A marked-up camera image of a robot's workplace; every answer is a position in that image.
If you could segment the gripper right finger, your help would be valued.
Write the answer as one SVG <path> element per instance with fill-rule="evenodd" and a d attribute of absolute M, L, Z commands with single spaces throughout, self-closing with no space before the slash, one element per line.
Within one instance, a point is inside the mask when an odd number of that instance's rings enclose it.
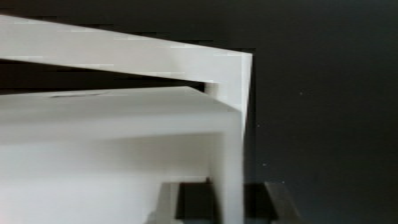
<path fill-rule="evenodd" d="M 245 224 L 301 224 L 287 188 L 280 183 L 248 183 L 243 187 Z"/>

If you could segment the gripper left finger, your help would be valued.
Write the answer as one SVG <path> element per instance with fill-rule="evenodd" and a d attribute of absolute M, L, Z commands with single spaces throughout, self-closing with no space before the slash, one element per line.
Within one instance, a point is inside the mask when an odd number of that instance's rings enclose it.
<path fill-rule="evenodd" d="M 211 182 L 161 184 L 154 224 L 220 224 L 220 206 Z"/>

